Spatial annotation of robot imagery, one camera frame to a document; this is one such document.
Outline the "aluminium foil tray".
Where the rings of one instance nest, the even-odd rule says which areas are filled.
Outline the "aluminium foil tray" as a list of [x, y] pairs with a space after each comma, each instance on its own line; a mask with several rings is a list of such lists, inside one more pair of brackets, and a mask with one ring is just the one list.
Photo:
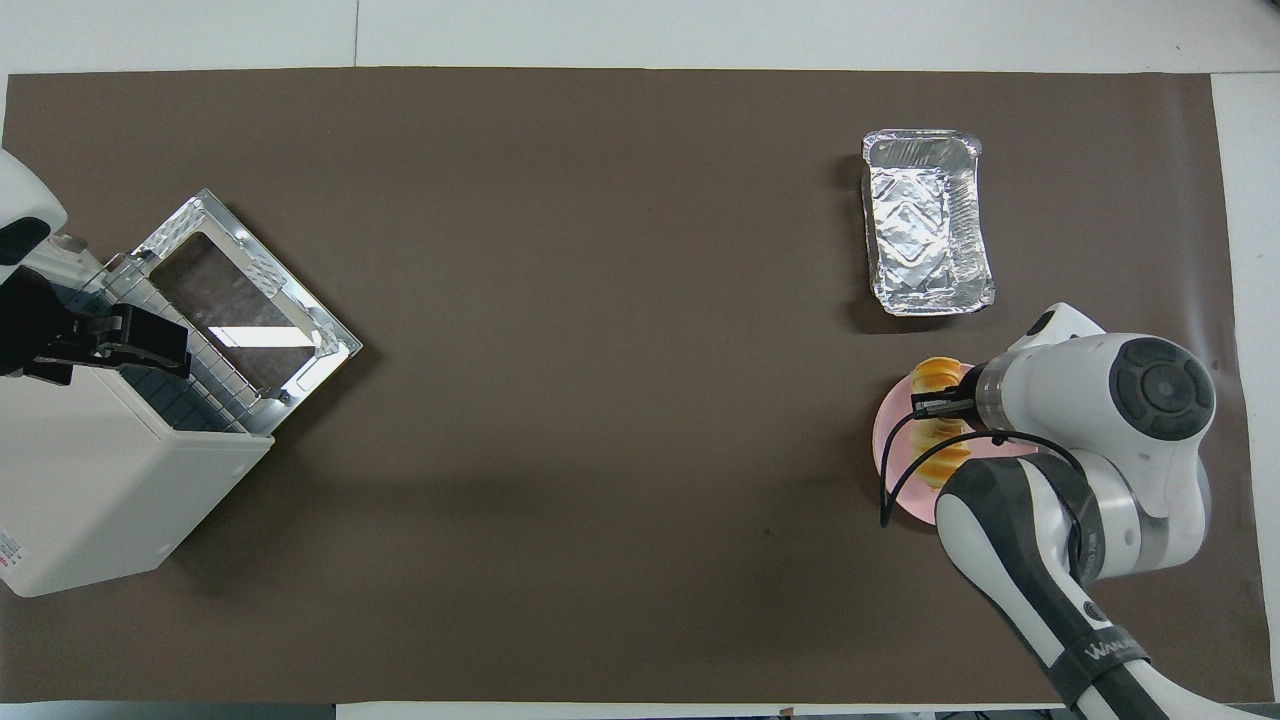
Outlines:
[[891, 316], [957, 316], [995, 302], [980, 228], [982, 152], [982, 142], [960, 129], [864, 136], [869, 284]]

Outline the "brown table mat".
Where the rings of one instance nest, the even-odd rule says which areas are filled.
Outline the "brown table mat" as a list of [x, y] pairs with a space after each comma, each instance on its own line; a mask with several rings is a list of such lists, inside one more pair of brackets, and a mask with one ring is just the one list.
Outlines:
[[[983, 145], [995, 302], [887, 314], [861, 141]], [[0, 698], [984, 703], [1053, 693], [870, 429], [1051, 304], [1210, 369], [1210, 534], [1094, 598], [1272, 694], [1203, 76], [347, 68], [9, 79], [110, 256], [211, 190], [364, 342], [163, 565], [0, 591]]]

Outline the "white toaster oven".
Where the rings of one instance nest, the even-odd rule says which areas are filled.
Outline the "white toaster oven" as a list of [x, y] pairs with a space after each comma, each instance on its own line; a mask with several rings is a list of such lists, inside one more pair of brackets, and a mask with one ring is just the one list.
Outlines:
[[[77, 310], [116, 304], [97, 263], [29, 264]], [[20, 597], [156, 569], [273, 446], [175, 430], [118, 369], [0, 379], [0, 584]]]

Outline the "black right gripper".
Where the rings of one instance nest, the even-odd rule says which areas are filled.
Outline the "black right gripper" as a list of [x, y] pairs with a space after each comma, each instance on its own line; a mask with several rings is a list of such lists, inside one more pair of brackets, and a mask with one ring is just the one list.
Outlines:
[[979, 420], [975, 396], [968, 392], [911, 393], [911, 416], [916, 420]]

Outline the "sliced golden bread loaf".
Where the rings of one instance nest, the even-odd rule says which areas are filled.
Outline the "sliced golden bread loaf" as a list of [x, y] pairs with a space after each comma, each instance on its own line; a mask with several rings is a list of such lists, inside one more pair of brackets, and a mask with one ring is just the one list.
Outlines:
[[[964, 375], [961, 363], [954, 357], [928, 357], [915, 366], [911, 374], [914, 395], [938, 392], [957, 386]], [[913, 457], [922, 456], [946, 439], [966, 434], [969, 425], [960, 419], [919, 420], [911, 429]], [[960, 441], [932, 455], [914, 473], [933, 492], [940, 492], [955, 471], [972, 456], [969, 442]]]

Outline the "chrome glass oven door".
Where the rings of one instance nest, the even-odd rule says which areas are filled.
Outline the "chrome glass oven door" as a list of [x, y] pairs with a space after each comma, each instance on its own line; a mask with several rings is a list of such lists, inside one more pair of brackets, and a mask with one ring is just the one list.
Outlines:
[[195, 323], [247, 387], [244, 432], [270, 436], [364, 347], [210, 190], [127, 258]]

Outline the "pink round plate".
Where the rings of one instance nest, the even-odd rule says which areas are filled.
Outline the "pink round plate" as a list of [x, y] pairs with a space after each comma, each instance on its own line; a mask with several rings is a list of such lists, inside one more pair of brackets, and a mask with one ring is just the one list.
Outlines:
[[[973, 369], [972, 364], [961, 363], [961, 365], [964, 368], [964, 375], [966, 372]], [[910, 420], [906, 425], [904, 425], [904, 428], [893, 437], [890, 452], [884, 454], [884, 446], [890, 432], [899, 420], [911, 411], [911, 375], [913, 372], [899, 380], [899, 383], [884, 396], [884, 400], [876, 414], [876, 423], [872, 433], [873, 462], [876, 469], [884, 469], [883, 487], [888, 493], [897, 487], [902, 471], [916, 460], [913, 460], [911, 447], [911, 429], [916, 424], [916, 420]], [[972, 456], [968, 460], [1016, 457], [1033, 454], [1036, 451], [1033, 447], [1016, 445], [1011, 441], [1004, 445], [995, 445], [989, 438], [968, 439], [968, 442], [972, 451]], [[905, 480], [895, 503], [910, 516], [933, 527], [934, 503], [938, 495], [940, 492], [933, 492], [927, 483], [920, 480], [913, 473]]]

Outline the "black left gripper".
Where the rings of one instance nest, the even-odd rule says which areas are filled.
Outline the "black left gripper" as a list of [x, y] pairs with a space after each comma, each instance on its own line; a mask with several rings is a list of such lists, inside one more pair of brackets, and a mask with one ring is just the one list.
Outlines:
[[69, 386], [74, 366], [134, 365], [189, 375], [188, 329], [131, 304], [110, 307], [108, 357], [91, 327], [101, 318], [74, 313], [36, 270], [17, 268], [0, 284], [0, 375]]

